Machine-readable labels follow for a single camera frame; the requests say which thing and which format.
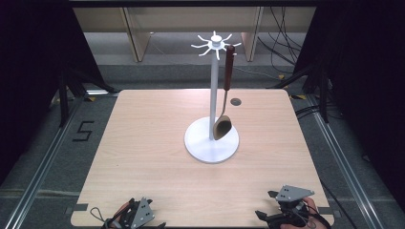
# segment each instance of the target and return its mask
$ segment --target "black wire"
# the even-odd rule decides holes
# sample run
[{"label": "black wire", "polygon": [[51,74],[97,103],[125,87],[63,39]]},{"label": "black wire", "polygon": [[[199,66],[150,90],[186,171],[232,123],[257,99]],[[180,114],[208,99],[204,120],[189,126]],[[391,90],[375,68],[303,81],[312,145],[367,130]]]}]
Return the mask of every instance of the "black wire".
[{"label": "black wire", "polygon": [[348,218],[349,222],[352,224],[352,227],[354,229],[357,228],[357,226],[355,225],[354,221],[352,220],[352,218],[349,216],[349,214],[346,212],[345,208],[343,208],[342,204],[337,200],[336,196],[331,192],[331,190],[328,188],[328,186],[325,184],[325,182],[321,180],[321,184],[322,186],[324,186],[324,188],[328,191],[328,193],[330,194],[330,196],[334,199],[334,201],[336,201],[337,205],[339,206],[339,208],[342,210],[343,214],[345,214],[346,218]]},{"label": "black wire", "polygon": [[[295,214],[296,216],[298,216],[303,221],[305,221],[305,219],[307,219],[308,222],[309,222],[309,217],[313,217],[313,218],[317,219],[321,224],[323,224],[327,229],[331,229],[330,223],[325,218],[323,218],[321,215],[319,215],[319,213],[312,214],[309,212],[300,212],[300,211],[292,211],[292,213]],[[306,223],[306,225],[309,228],[313,228],[313,229],[316,228],[316,223],[314,223],[314,225],[315,225],[314,227],[310,227],[308,223]]]},{"label": "black wire", "polygon": [[[104,224],[103,224],[103,226],[101,227],[101,228],[109,228],[108,226],[110,225],[110,223],[111,222],[113,222],[114,220],[116,220],[119,216],[121,216],[124,212],[127,212],[130,208],[132,208],[133,207],[133,205],[134,205],[134,199],[133,198],[131,198],[129,201],[128,201],[128,206],[126,206],[125,208],[123,208],[123,209],[121,209],[119,212],[117,212],[111,219],[108,219],[108,220],[105,220],[104,221],[104,219],[102,218],[102,215],[101,215],[101,212],[100,212],[100,210],[97,208],[97,207],[94,207],[94,208],[92,208],[92,210],[90,210],[90,213],[93,215],[93,217],[95,217],[96,219],[99,219],[99,220],[102,220],[103,222],[104,222]],[[94,209],[97,209],[98,210],[98,213],[100,214],[100,218],[98,218],[97,216],[95,216],[93,213],[92,213],[92,211],[94,210]]]},{"label": "black wire", "polygon": [[312,209],[316,214],[319,214],[318,211],[316,211],[316,209],[314,209],[313,207],[308,206],[308,205],[307,205],[307,207],[310,208],[310,209]]},{"label": "black wire", "polygon": [[299,114],[304,113],[304,112],[306,112],[306,111],[309,111],[309,110],[312,110],[312,109],[317,109],[317,108],[319,108],[319,105],[306,107],[306,108],[303,108],[303,109],[301,109],[301,110],[296,111],[296,112],[295,112],[295,115],[299,115]]},{"label": "black wire", "polygon": [[280,36],[280,34],[282,34],[284,39],[286,40],[286,42],[288,44],[289,54],[291,55],[291,58],[293,59],[293,61],[295,63],[294,57],[297,58],[297,55],[295,54],[294,50],[291,48],[291,45],[288,42],[288,36],[287,36],[286,20],[285,20],[285,18],[286,18],[286,7],[281,7],[281,10],[282,10],[282,22],[281,22],[281,25],[280,25],[279,21],[277,20],[277,17],[274,14],[274,11],[273,11],[272,7],[270,7],[270,10],[271,10],[271,13],[273,15],[274,20],[276,21],[277,27],[279,29],[279,33],[277,35],[277,40],[278,40],[278,37]]},{"label": "black wire", "polygon": [[[93,210],[95,210],[95,209],[98,210],[98,215],[99,215],[100,217],[96,216],[96,215],[93,213]],[[90,214],[91,214],[94,218],[96,218],[96,219],[98,219],[98,220],[104,222],[104,218],[102,217],[101,212],[100,212],[100,210],[99,210],[97,207],[92,208],[92,210],[90,210]]]},{"label": "black wire", "polygon": [[317,112],[319,112],[319,109],[318,109],[318,110],[310,111],[309,113],[306,113],[306,114],[304,114],[304,115],[302,115],[302,116],[297,117],[297,119],[301,119],[301,118],[303,118],[303,117],[305,117],[305,116],[307,116],[307,115],[314,114],[314,113],[317,113]]},{"label": "black wire", "polygon": [[[274,42],[276,42],[277,43],[277,45],[281,45],[281,46],[284,46],[284,47],[287,47],[288,48],[288,45],[285,45],[285,44],[283,44],[283,43],[281,43],[281,42],[279,42],[279,41],[276,41],[276,39],[270,34],[270,32],[268,32],[268,36],[274,41]],[[297,48],[294,48],[294,47],[291,47],[293,50],[296,50],[296,51],[298,51],[298,52],[300,52],[301,50],[300,49],[297,49]]]},{"label": "black wire", "polygon": [[258,36],[257,39],[271,52],[273,52],[274,54],[278,55],[280,58],[286,60],[289,64],[294,65],[294,62],[292,62],[291,60],[289,60],[288,58],[286,58],[285,56],[283,56],[281,53],[275,51],[274,49],[272,49],[271,47],[269,47],[264,41],[262,41],[262,39]]},{"label": "black wire", "polygon": [[297,216],[300,220],[302,220],[308,226],[308,222],[309,222],[309,217],[308,216],[305,218],[305,217],[301,216],[298,213],[298,211],[294,211],[294,210],[292,210],[292,214]]},{"label": "black wire", "polygon": [[286,60],[288,63],[290,63],[291,65],[294,65],[294,62],[292,62],[291,60],[287,59],[285,56],[283,56],[282,54],[280,54],[279,52],[275,51],[274,49],[272,49],[271,47],[269,47],[268,45],[265,44],[265,42],[262,41],[262,39],[260,39],[260,37],[257,37],[258,40],[270,51],[270,65],[271,67],[276,70],[277,72],[280,73],[292,73],[292,72],[286,72],[283,70],[279,70],[277,69],[274,64],[273,64],[273,54],[277,54],[279,57],[281,57],[282,59]]},{"label": "black wire", "polygon": [[288,38],[287,38],[287,28],[286,28],[286,7],[282,7],[282,22],[281,22],[281,27],[284,28],[284,33],[283,36],[286,39],[286,42],[288,44],[288,50],[289,54],[291,55],[291,58],[294,60],[294,63],[296,62],[297,55],[295,54],[294,50],[291,48],[291,45],[289,44]]},{"label": "black wire", "polygon": [[287,37],[292,43],[294,43],[294,45],[296,45],[296,46],[299,47],[300,49],[303,48],[300,44],[298,44],[297,42],[295,42],[294,40],[292,40],[291,37],[289,37],[287,33],[286,33],[286,37]]}]

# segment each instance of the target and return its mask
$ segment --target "spoon handle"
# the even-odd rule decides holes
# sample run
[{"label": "spoon handle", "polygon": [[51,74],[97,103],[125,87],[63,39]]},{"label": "spoon handle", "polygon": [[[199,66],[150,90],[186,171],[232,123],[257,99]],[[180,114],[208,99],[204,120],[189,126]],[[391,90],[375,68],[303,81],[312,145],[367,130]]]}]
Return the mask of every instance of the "spoon handle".
[{"label": "spoon handle", "polygon": [[226,47],[225,79],[224,79],[224,90],[225,91],[229,91],[229,89],[230,89],[230,79],[232,76],[234,53],[235,53],[234,46],[229,45]]}]

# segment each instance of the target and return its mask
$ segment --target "black cable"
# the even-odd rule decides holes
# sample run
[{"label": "black cable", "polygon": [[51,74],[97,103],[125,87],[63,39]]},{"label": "black cable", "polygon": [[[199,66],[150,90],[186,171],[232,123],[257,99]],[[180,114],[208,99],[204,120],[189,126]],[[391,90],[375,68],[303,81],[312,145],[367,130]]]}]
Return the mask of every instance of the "black cable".
[{"label": "black cable", "polygon": [[313,207],[308,206],[308,205],[307,205],[307,207],[310,208],[310,209],[312,209],[316,214],[319,214],[318,211],[317,211],[316,209],[314,209]]},{"label": "black cable", "polygon": [[343,208],[342,204],[337,200],[336,196],[331,192],[331,190],[328,188],[328,186],[324,183],[324,181],[322,179],[321,180],[321,184],[322,186],[328,191],[328,193],[330,194],[330,196],[334,199],[334,201],[336,201],[336,204],[339,206],[339,208],[342,210],[343,214],[345,214],[346,218],[349,220],[349,222],[351,223],[353,229],[356,229],[357,226],[355,225],[354,221],[352,220],[352,218],[349,216],[349,214],[346,212],[345,208]]},{"label": "black cable", "polygon": [[309,112],[309,113],[306,113],[306,114],[304,114],[304,115],[302,115],[302,116],[297,117],[297,119],[301,119],[301,118],[303,118],[303,117],[305,117],[305,116],[307,116],[307,115],[314,114],[314,113],[317,113],[317,112],[319,112],[319,109],[317,109],[317,110],[312,110],[312,111]]},{"label": "black cable", "polygon": [[303,48],[300,44],[298,44],[297,42],[295,42],[294,40],[292,40],[291,37],[289,37],[287,33],[286,33],[286,37],[287,37],[292,43],[294,43],[294,45],[296,45],[298,48],[300,48],[300,49]]},{"label": "black cable", "polygon": [[280,36],[280,34],[282,34],[284,39],[286,40],[286,42],[288,44],[288,51],[289,51],[289,54],[291,55],[291,58],[294,61],[294,65],[295,65],[294,56],[295,56],[295,58],[297,58],[297,55],[295,54],[295,52],[291,48],[291,45],[288,42],[287,29],[286,29],[286,20],[285,20],[285,18],[286,18],[286,7],[281,7],[281,10],[282,10],[282,22],[281,22],[281,25],[280,25],[279,21],[277,20],[277,17],[274,14],[274,11],[273,11],[272,7],[270,7],[270,10],[271,10],[271,13],[273,15],[274,20],[276,21],[277,27],[279,29],[279,34],[277,35],[277,40],[278,40],[278,37]]},{"label": "black cable", "polygon": [[288,42],[288,37],[287,37],[287,28],[286,28],[286,7],[282,7],[282,22],[281,22],[281,28],[284,28],[284,32],[282,31],[282,35],[284,36],[284,39],[286,39],[286,42],[288,44],[288,50],[289,54],[291,55],[291,58],[294,60],[294,63],[296,62],[297,55],[295,54],[294,50],[291,48],[291,45]]},{"label": "black cable", "polygon": [[288,58],[286,58],[285,56],[283,56],[281,53],[275,51],[274,49],[272,49],[271,47],[269,47],[264,41],[262,41],[262,39],[258,36],[257,39],[271,52],[273,52],[274,54],[278,55],[280,58],[286,60],[289,64],[294,65],[294,62],[292,62],[291,60],[289,60]]},{"label": "black cable", "polygon": [[306,218],[305,218],[305,217],[301,216],[301,215],[298,213],[297,209],[292,209],[291,213],[292,213],[293,215],[295,215],[296,217],[298,217],[300,220],[302,220],[302,221],[305,223],[305,225],[307,225],[307,227],[309,227],[310,229],[315,229],[315,228],[316,228],[316,224],[315,224],[315,227],[310,227],[310,226],[309,226],[309,217],[306,217]]},{"label": "black cable", "polygon": [[[96,216],[96,215],[93,213],[93,210],[95,210],[95,209],[98,210],[98,215],[99,215],[100,217]],[[99,210],[97,207],[92,208],[92,210],[90,210],[90,214],[91,214],[94,218],[96,218],[96,219],[98,219],[98,220],[104,222],[104,218],[102,217],[101,212],[100,212],[100,210]]]},{"label": "black cable", "polygon": [[[101,215],[101,213],[100,213],[100,211],[99,211],[99,209],[97,208],[97,207],[94,207],[94,208],[92,208],[92,210],[90,211],[90,213],[93,215],[93,217],[95,217],[96,219],[100,219],[100,220],[102,220],[103,222],[104,222],[104,224],[101,226],[101,229],[106,229],[106,228],[109,228],[109,226],[110,226],[110,223],[112,223],[114,220],[116,220],[119,216],[121,216],[124,212],[127,212],[130,208],[132,208],[133,207],[133,205],[134,205],[134,199],[133,198],[131,198],[129,201],[128,201],[128,205],[125,207],[125,208],[123,208],[122,210],[120,210],[119,212],[117,212],[111,219],[108,219],[108,220],[105,220],[104,221],[104,219],[102,218],[102,215]],[[100,214],[100,218],[98,218],[98,217],[96,217],[93,213],[92,213],[92,211],[94,210],[94,209],[97,209],[98,210],[98,213]]]},{"label": "black cable", "polygon": [[330,226],[329,222],[325,218],[323,218],[321,215],[319,215],[319,214],[309,214],[309,216],[314,217],[315,219],[318,219],[318,221],[320,221],[322,224],[324,224],[324,226],[327,229],[331,229],[331,226]]},{"label": "black cable", "polygon": [[[284,46],[284,47],[288,48],[288,45],[285,45],[285,44],[283,44],[283,43],[277,41],[277,40],[270,34],[270,32],[268,32],[268,36],[269,36],[274,42],[276,42],[277,45]],[[291,48],[292,48],[293,50],[298,51],[298,52],[301,51],[300,49],[297,49],[297,48],[294,48],[294,47],[291,47]]]},{"label": "black cable", "polygon": [[309,110],[312,110],[312,109],[317,109],[317,108],[319,108],[319,105],[306,107],[306,108],[303,108],[303,109],[301,109],[301,110],[296,111],[296,112],[295,112],[295,115],[299,115],[299,114],[304,113],[304,112],[306,112],[306,111],[309,111]]}]

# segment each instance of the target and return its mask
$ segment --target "white mug tree stand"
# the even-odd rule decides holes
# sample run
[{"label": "white mug tree stand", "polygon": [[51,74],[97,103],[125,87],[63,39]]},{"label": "white mug tree stand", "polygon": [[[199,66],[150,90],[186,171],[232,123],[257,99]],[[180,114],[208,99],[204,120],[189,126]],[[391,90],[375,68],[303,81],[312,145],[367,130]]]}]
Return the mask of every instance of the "white mug tree stand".
[{"label": "white mug tree stand", "polygon": [[208,47],[208,50],[200,56],[206,55],[212,51],[211,61],[211,95],[210,95],[210,116],[200,118],[194,121],[185,132],[184,143],[187,151],[199,161],[205,163],[220,163],[231,156],[238,150],[239,135],[236,128],[232,125],[231,130],[221,139],[214,139],[214,124],[218,119],[216,114],[217,108],[217,91],[218,91],[218,72],[220,50],[226,51],[224,41],[228,40],[232,34],[226,39],[222,39],[219,35],[213,32],[211,40],[205,40],[198,36],[202,41],[207,42],[205,45],[195,46],[193,48]]}]

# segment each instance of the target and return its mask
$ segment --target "cable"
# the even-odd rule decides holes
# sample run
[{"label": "cable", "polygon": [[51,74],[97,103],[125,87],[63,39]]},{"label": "cable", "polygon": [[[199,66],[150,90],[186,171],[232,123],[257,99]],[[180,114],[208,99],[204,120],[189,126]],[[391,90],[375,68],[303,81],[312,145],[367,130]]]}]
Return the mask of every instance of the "cable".
[{"label": "cable", "polygon": [[309,218],[304,218],[303,216],[301,216],[297,211],[292,210],[292,214],[295,215],[296,217],[298,217],[299,219],[301,219],[306,225],[307,227],[309,227],[310,229],[315,229],[316,228],[316,224],[314,225],[314,227],[310,227],[309,226]]},{"label": "cable", "polygon": [[[268,36],[269,36],[274,42],[277,43],[277,45],[281,45],[281,46],[284,46],[284,47],[288,48],[288,45],[285,45],[285,44],[280,43],[279,41],[277,41],[277,40],[270,34],[270,32],[268,32],[267,34],[268,34]],[[294,47],[291,47],[291,48],[292,48],[293,50],[298,51],[298,52],[301,51],[301,49],[297,49],[297,48],[294,48]]]},{"label": "cable", "polygon": [[314,114],[314,113],[317,113],[317,112],[319,112],[319,109],[313,110],[313,111],[311,111],[311,112],[309,112],[309,113],[306,113],[306,114],[304,114],[304,115],[302,115],[302,116],[299,116],[299,117],[297,117],[297,119],[301,119],[301,118],[303,118],[303,117],[305,117],[305,116],[307,116],[307,115]]},{"label": "cable", "polygon": [[351,223],[352,227],[354,229],[357,228],[357,226],[355,225],[354,221],[352,220],[352,218],[349,216],[349,214],[346,212],[345,208],[343,208],[342,204],[337,200],[336,196],[331,192],[331,190],[328,188],[328,186],[325,184],[325,182],[321,180],[321,184],[322,186],[328,191],[328,193],[330,194],[330,196],[334,199],[334,201],[336,202],[336,204],[339,206],[339,208],[342,210],[343,214],[345,214],[346,218],[349,220],[349,222]]},{"label": "cable", "polygon": [[307,205],[308,208],[312,209],[316,214],[319,214],[318,211],[316,209],[314,209],[313,207]]},{"label": "cable", "polygon": [[295,63],[294,63],[293,61],[289,60],[288,58],[286,58],[285,56],[283,56],[281,53],[275,51],[274,49],[272,49],[271,47],[269,47],[267,44],[265,44],[265,42],[262,41],[262,39],[261,39],[259,36],[257,37],[257,39],[258,39],[269,51],[271,51],[272,53],[278,55],[280,58],[286,60],[289,64],[295,65]]},{"label": "cable", "polygon": [[272,79],[280,80],[279,78],[277,78],[277,77],[275,77],[275,76],[271,76],[271,75],[266,74],[266,73],[255,73],[255,72],[250,72],[250,71],[243,70],[243,69],[240,69],[240,68],[237,68],[237,67],[233,67],[233,69],[235,69],[235,70],[239,70],[239,71],[241,71],[241,72],[245,72],[245,73],[251,73],[251,74],[260,74],[260,75],[265,75],[265,76],[270,77],[270,78],[272,78]]},{"label": "cable", "polygon": [[294,43],[294,45],[296,45],[298,48],[300,48],[300,49],[303,48],[300,44],[298,44],[297,42],[292,40],[291,37],[289,37],[287,33],[286,33],[286,37],[288,38],[288,40],[290,40],[292,43]]},{"label": "cable", "polygon": [[291,58],[293,59],[293,62],[295,63],[294,57],[297,58],[297,55],[295,54],[295,52],[294,52],[293,49],[291,48],[291,45],[290,45],[289,42],[288,42],[288,36],[287,36],[286,20],[285,20],[285,18],[286,18],[286,7],[281,7],[281,10],[282,10],[282,22],[281,22],[281,24],[280,24],[279,21],[277,20],[277,17],[276,17],[276,15],[274,14],[274,11],[273,11],[273,8],[272,8],[272,7],[270,7],[270,10],[271,10],[271,13],[272,13],[272,15],[273,15],[273,18],[274,18],[274,20],[275,20],[275,22],[276,22],[276,24],[277,24],[277,27],[278,27],[278,29],[279,29],[279,33],[278,33],[278,35],[277,35],[276,41],[278,40],[278,37],[280,36],[280,34],[282,34],[283,37],[284,37],[284,39],[286,40],[286,42],[287,42],[287,44],[288,44],[288,51],[289,51],[289,53],[291,54]]},{"label": "cable", "polygon": [[[100,217],[98,217],[98,216],[96,216],[94,213],[93,213],[93,210],[97,210],[98,211],[98,215],[100,216]],[[100,221],[102,221],[103,222],[103,225],[101,226],[101,228],[109,228],[108,227],[108,224],[109,224],[109,220],[104,220],[104,218],[102,217],[102,215],[101,215],[101,211],[97,208],[97,207],[94,207],[94,208],[92,208],[92,210],[90,210],[90,214],[94,217],[94,218],[96,218],[96,219],[98,219],[98,220],[100,220]]]},{"label": "cable", "polygon": [[319,112],[319,105],[310,106],[310,107],[307,107],[307,108],[303,108],[303,109],[301,109],[301,110],[298,110],[298,111],[295,112],[295,115],[298,116],[298,115],[300,115],[300,114],[302,114],[302,113],[305,113],[305,112],[307,112],[307,111],[310,111],[310,112],[307,113],[307,114],[304,114],[303,116],[298,117],[298,119],[300,119],[300,118],[302,118],[302,117],[304,117],[304,116],[307,116],[307,115],[309,115],[309,114],[312,114],[312,113],[315,113],[315,112]]},{"label": "cable", "polygon": [[313,218],[315,218],[315,219],[317,219],[321,224],[323,224],[327,229],[331,229],[331,226],[330,226],[330,224],[329,224],[329,222],[325,219],[325,218],[323,218],[321,215],[319,215],[319,213],[316,213],[316,214],[312,214],[312,213],[309,213],[309,212],[300,212],[300,211],[292,211],[292,213],[294,214],[294,215],[296,215],[296,216],[298,216],[300,219],[302,219],[303,221],[305,221],[305,219],[308,221],[308,222],[312,222],[313,223],[313,226],[310,226],[309,224],[308,224],[308,222],[307,222],[307,227],[309,227],[309,228],[311,228],[311,229],[314,229],[314,228],[316,228],[316,223],[315,222],[313,222],[313,221],[310,221],[309,220],[309,217],[313,217]]}]

